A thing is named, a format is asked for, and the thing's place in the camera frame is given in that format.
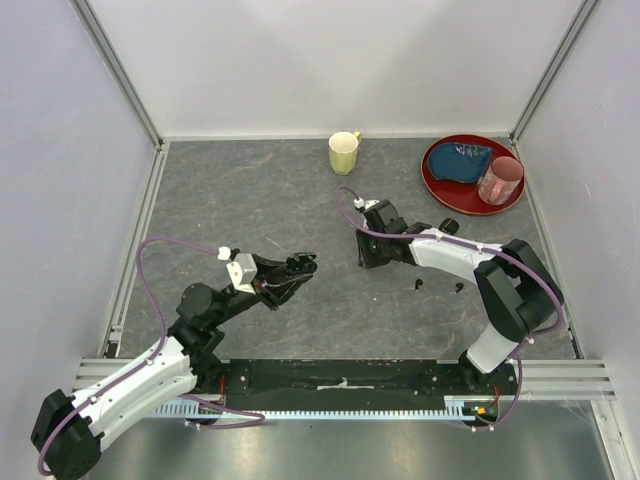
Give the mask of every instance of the wall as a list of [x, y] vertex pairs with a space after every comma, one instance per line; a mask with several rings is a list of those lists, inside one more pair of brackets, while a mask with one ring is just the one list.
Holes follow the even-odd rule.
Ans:
[[92, 0], [165, 136], [507, 132], [579, 0]]
[[153, 149], [67, 0], [0, 2], [0, 467], [95, 355]]
[[601, 3], [520, 150], [581, 344], [640, 446], [640, 4]]

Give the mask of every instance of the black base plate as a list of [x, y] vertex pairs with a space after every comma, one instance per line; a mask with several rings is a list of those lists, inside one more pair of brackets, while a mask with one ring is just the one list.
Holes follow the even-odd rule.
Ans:
[[[261, 411], [441, 410], [447, 395], [493, 396], [494, 384], [502, 395], [516, 390], [509, 364], [474, 392], [457, 363], [437, 360], [230, 360], [222, 371], [227, 406]], [[319, 388], [345, 381], [362, 388]]]

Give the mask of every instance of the mug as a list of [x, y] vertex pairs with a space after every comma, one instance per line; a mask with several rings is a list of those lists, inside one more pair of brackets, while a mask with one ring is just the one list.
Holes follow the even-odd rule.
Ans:
[[329, 139], [329, 162], [339, 175], [346, 175], [356, 166], [360, 132], [338, 132]]
[[513, 157], [498, 157], [480, 179], [478, 195], [489, 205], [502, 205], [522, 181], [524, 168]]

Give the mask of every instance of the red tray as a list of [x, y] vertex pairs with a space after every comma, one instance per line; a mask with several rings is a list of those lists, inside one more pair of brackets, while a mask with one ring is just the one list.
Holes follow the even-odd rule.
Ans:
[[478, 185], [475, 183], [436, 180], [429, 171], [429, 155], [431, 155], [431, 152], [435, 147], [447, 142], [491, 147], [493, 151], [491, 152], [491, 158], [489, 159], [488, 165], [491, 165], [491, 162], [498, 157], [516, 158], [508, 148], [500, 145], [498, 142], [479, 135], [450, 135], [438, 140], [436, 143], [431, 145], [429, 150], [427, 150], [427, 153], [424, 154], [421, 168], [424, 184], [438, 202], [451, 210], [467, 215], [494, 215], [511, 208], [518, 200], [520, 200], [520, 197], [524, 192], [525, 178], [523, 178], [522, 182], [520, 182], [516, 187], [509, 200], [502, 205], [489, 205], [488, 203], [480, 200], [480, 197], [478, 196]]

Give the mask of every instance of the mug handle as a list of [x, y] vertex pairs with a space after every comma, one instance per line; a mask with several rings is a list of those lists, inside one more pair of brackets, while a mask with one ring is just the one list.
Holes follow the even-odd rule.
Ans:
[[489, 195], [489, 203], [493, 203], [498, 199], [498, 197], [502, 193], [503, 188], [504, 188], [503, 183], [498, 183], [494, 185], [493, 189], [491, 190], [491, 194]]

